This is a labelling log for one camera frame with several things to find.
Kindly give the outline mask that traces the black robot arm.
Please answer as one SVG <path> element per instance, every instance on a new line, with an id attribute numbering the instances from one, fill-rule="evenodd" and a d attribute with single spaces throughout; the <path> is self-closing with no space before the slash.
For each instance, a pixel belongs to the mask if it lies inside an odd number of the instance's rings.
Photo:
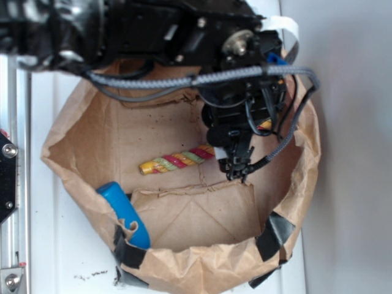
<path id="1" fill-rule="evenodd" d="M 1 53 L 29 71 L 60 70 L 115 89 L 196 89 L 207 141 L 224 152 L 229 180 L 268 164 L 251 162 L 253 135 L 277 123 L 286 87 L 273 20 L 246 1 L 2 1 Z"/>

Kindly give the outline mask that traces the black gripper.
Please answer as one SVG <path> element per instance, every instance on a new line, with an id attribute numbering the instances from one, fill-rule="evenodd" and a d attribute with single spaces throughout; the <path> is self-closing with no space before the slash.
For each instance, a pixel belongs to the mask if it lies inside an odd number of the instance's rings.
<path id="1" fill-rule="evenodd" d="M 277 64 L 281 49 L 276 31 L 242 29 L 219 45 L 216 61 L 202 67 L 202 75 L 232 73 L 227 80 L 200 87 L 206 140 L 216 147 L 219 169 L 229 181 L 246 179 L 254 150 L 252 137 L 276 133 L 287 92 L 283 75 L 244 77 L 242 70 Z"/>

